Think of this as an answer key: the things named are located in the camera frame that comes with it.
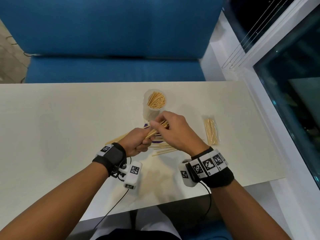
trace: blue backrest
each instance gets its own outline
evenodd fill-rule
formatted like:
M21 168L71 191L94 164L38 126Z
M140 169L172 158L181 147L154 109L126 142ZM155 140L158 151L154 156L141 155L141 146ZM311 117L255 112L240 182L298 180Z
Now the blue backrest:
M223 0L0 0L29 54L202 58Z

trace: blue sofa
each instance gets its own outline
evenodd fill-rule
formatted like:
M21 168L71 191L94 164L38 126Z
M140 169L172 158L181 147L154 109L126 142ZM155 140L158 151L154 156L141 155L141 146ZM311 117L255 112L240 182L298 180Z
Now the blue sofa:
M223 0L0 0L27 83L204 81Z

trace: tabletop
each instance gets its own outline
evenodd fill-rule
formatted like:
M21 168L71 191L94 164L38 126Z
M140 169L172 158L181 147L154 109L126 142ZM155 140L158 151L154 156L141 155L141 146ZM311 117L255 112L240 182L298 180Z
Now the tabletop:
M203 116L213 117L220 138L215 146L242 186L285 177L278 154L241 81L2 84L0 86L0 229L90 164L107 141L143 127L142 99L159 89L166 109L186 117L206 141ZM178 164L186 153L142 162L141 180L110 214L207 194L183 184ZM127 189L109 178L81 220L105 215Z

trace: person's leg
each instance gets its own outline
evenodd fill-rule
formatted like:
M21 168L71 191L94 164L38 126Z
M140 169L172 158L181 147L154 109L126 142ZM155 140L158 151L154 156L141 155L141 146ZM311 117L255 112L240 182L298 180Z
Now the person's leg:
M157 206L138 210L136 230L170 232L181 239L170 219Z
M113 230L120 229L131 229L130 213L122 212L110 216L106 216L97 227L96 232L90 238L90 240L96 240L98 237L108 235Z

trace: white window frame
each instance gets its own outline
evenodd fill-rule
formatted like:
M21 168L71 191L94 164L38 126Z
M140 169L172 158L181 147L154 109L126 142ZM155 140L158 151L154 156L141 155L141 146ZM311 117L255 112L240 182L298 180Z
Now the white window frame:
M286 178L272 181L270 184L290 231L297 240L316 240L320 236L320 190L254 71L253 65L319 4L320 0L294 0L233 69L229 69L229 66L222 69L226 80L243 80L246 83L266 131L280 155ZM222 67L238 45L239 41L230 24L221 13L208 50L213 50L215 58Z

